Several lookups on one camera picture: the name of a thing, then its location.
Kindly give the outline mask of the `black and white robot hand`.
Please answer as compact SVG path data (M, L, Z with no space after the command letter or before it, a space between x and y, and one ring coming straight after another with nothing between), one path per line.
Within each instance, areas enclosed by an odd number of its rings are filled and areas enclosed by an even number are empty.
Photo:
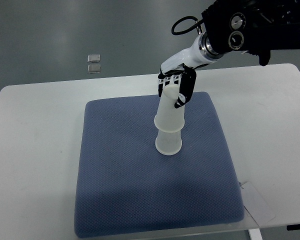
M161 96L169 84L177 84L179 91L174 108L183 107L192 98L197 79L196 69L215 63L221 57L223 54L212 48L208 34L199 34L191 47L179 51L161 64L158 95Z

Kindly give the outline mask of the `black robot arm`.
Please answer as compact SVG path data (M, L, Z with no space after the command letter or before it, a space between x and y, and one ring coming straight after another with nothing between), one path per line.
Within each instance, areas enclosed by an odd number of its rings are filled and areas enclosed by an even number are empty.
M217 0L201 15L218 54L246 51L266 66L272 50L300 50L300 0Z

